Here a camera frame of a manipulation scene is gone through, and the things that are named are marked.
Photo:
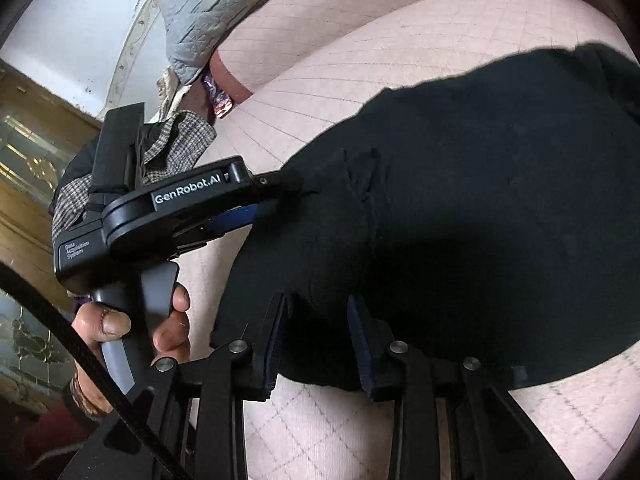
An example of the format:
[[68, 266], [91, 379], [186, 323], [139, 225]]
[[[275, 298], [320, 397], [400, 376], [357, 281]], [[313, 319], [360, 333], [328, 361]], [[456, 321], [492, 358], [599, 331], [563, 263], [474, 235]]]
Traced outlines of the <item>person's left hand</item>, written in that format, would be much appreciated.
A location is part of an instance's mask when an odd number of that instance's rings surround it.
[[[186, 311], [189, 310], [191, 301], [181, 284], [174, 287], [171, 304], [171, 314], [160, 323], [152, 336], [154, 361], [168, 356], [183, 363], [190, 356], [190, 324]], [[130, 331], [131, 321], [125, 313], [112, 310], [104, 304], [87, 302], [79, 308], [72, 326], [99, 363], [104, 365], [102, 344], [125, 336]], [[101, 419], [113, 409], [80, 364], [76, 364], [70, 394], [78, 408], [89, 418]]]

